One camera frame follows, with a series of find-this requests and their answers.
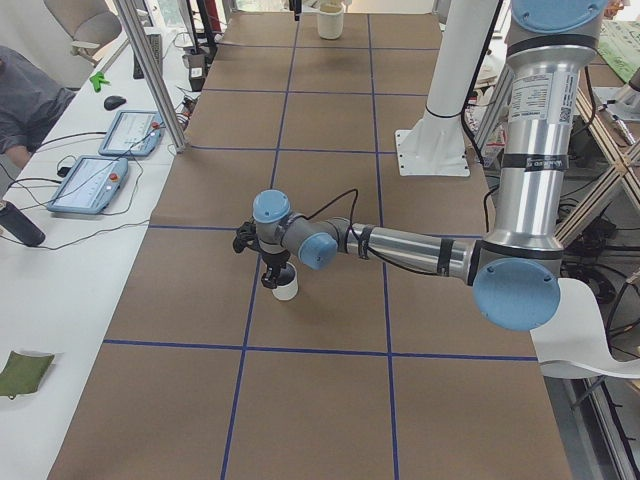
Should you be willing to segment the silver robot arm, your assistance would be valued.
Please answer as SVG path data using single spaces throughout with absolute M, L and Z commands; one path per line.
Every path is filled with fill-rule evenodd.
M 561 300 L 563 248 L 556 213 L 568 168 L 581 70 L 596 54 L 602 1 L 515 1 L 506 64 L 514 75 L 494 224 L 474 242 L 325 221 L 293 211 L 278 190 L 258 194 L 252 218 L 237 232 L 236 250 L 257 251 L 262 284 L 296 279 L 289 260 L 319 270 L 337 254 L 376 257 L 427 276 L 456 277 L 473 289 L 480 312 L 503 328 L 546 324 Z

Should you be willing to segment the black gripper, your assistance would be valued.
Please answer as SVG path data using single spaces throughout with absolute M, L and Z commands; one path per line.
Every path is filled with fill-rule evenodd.
M 280 270 L 286 267 L 289 260 L 289 252 L 287 250 L 278 253 L 262 251 L 261 259 L 267 266 L 267 269 L 261 276 L 261 283 L 265 288 L 274 290 L 278 287 Z

